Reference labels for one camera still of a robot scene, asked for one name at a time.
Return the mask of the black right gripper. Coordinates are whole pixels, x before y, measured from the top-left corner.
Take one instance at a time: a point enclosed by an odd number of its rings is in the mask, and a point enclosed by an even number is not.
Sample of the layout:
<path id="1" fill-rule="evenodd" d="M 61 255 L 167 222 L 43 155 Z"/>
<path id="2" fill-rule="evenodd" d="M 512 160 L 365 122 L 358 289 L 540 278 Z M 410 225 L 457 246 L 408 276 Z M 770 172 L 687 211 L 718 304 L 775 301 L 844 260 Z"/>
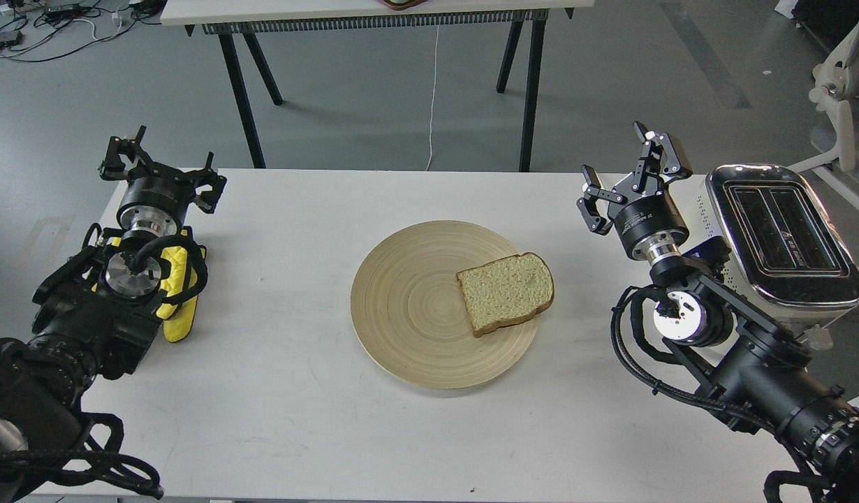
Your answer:
<path id="1" fill-rule="evenodd" d="M 576 206 L 592 233 L 617 231 L 625 254 L 643 260 L 640 243 L 655 233 L 672 233 L 676 245 L 689 238 L 689 229 L 669 194 L 669 184 L 693 175 L 684 150 L 668 133 L 657 133 L 640 122 L 633 128 L 641 142 L 641 153 L 633 175 L 625 175 L 612 190 L 606 190 L 594 168 L 582 165 L 584 185 Z M 611 219 L 602 216 L 598 202 L 611 204 Z"/>

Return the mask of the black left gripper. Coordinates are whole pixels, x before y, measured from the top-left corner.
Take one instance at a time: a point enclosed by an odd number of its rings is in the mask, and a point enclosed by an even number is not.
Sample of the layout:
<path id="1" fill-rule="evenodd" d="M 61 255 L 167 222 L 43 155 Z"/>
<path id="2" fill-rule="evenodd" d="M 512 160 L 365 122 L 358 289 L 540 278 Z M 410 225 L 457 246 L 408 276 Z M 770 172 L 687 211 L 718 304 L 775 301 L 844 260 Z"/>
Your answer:
<path id="1" fill-rule="evenodd" d="M 147 127 L 134 137 L 113 136 L 108 141 L 98 175 L 104 181 L 129 181 L 117 211 L 124 231 L 180 232 L 190 204 L 214 214 L 224 194 L 226 178 L 213 168 L 214 152 L 208 152 L 203 168 L 183 172 L 159 166 L 142 148 Z"/>

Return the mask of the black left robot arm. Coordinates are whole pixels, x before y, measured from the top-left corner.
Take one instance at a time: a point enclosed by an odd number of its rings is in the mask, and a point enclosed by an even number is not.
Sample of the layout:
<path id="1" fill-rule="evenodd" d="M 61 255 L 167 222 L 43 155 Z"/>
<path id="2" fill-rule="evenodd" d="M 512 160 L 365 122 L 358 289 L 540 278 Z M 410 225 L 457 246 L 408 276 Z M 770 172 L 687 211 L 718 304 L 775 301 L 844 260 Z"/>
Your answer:
<path id="1" fill-rule="evenodd" d="M 153 160 L 145 131 L 111 137 L 98 168 L 127 184 L 117 227 L 91 225 L 78 254 L 38 286 L 28 342 L 0 339 L 0 502 L 95 481 L 163 497 L 157 470 L 121 452 L 119 417 L 86 413 L 82 396 L 97 378 L 134 373 L 158 334 L 187 334 L 208 266 L 184 220 L 191 205 L 212 214 L 226 178 L 212 156 L 190 171 Z"/>

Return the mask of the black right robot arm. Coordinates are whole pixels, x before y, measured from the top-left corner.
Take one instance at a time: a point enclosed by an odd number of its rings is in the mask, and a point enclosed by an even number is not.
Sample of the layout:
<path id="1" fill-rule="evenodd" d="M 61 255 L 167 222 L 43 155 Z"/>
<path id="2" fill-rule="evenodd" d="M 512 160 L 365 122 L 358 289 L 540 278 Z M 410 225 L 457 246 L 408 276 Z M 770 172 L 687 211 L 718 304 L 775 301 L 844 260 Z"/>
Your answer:
<path id="1" fill-rule="evenodd" d="M 651 284 L 612 309 L 615 353 L 635 378 L 707 410 L 733 432 L 764 430 L 797 466 L 765 479 L 768 502 L 800 485 L 814 502 L 859 502 L 859 408 L 807 372 L 809 326 L 859 303 L 859 270 L 818 196 L 789 168 L 729 163 L 679 209 L 691 176 L 667 133 L 634 123 L 637 165 L 608 189 L 589 166 L 577 207 L 589 231 L 617 232 Z"/>

